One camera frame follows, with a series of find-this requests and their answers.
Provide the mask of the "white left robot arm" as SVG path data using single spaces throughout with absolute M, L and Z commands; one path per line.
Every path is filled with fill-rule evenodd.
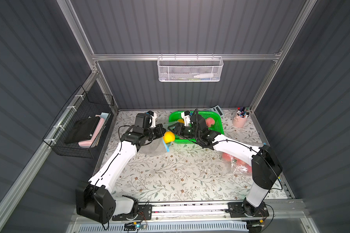
M 156 124 L 156 113 L 148 111 L 136 115 L 135 123 L 120 137 L 120 142 L 108 161 L 87 182 L 76 188 L 76 212 L 101 224 L 107 224 L 114 216 L 136 217 L 139 202 L 136 198 L 114 198 L 112 190 L 128 162 L 142 146 L 163 138 L 166 130 Z

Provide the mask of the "clear zip-top bag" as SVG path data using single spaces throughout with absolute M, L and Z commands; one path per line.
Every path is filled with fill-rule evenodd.
M 164 137 L 153 140 L 150 144 L 142 146 L 139 149 L 139 153 L 146 156 L 161 156 L 167 152 L 170 152 L 170 148 L 165 143 Z
M 230 163 L 234 174 L 252 175 L 254 182 L 263 188 L 272 186 L 282 173 L 282 165 L 268 145 L 258 147 L 223 141 L 215 149 L 233 156 L 234 160 Z

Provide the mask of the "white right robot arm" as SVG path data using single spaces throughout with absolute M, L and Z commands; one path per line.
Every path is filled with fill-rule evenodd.
M 270 146 L 257 147 L 233 140 L 210 129 L 206 120 L 197 112 L 186 115 L 183 123 L 176 122 L 169 125 L 168 130 L 180 138 L 194 139 L 194 143 L 204 149 L 226 153 L 251 166 L 253 184 L 238 214 L 253 217 L 264 210 L 263 200 L 273 189 L 283 170 Z

